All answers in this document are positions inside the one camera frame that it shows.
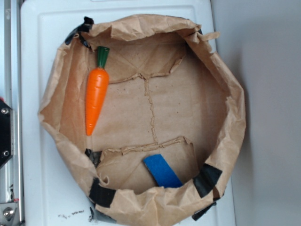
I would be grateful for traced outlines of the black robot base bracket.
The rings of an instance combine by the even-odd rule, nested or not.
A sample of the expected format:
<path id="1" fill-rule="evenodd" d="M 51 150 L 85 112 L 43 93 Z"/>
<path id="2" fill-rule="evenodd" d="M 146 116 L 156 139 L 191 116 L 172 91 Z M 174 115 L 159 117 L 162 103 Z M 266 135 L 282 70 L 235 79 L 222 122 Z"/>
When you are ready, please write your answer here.
<path id="1" fill-rule="evenodd" d="M 11 111 L 12 109 L 0 99 L 0 168 L 12 157 Z"/>

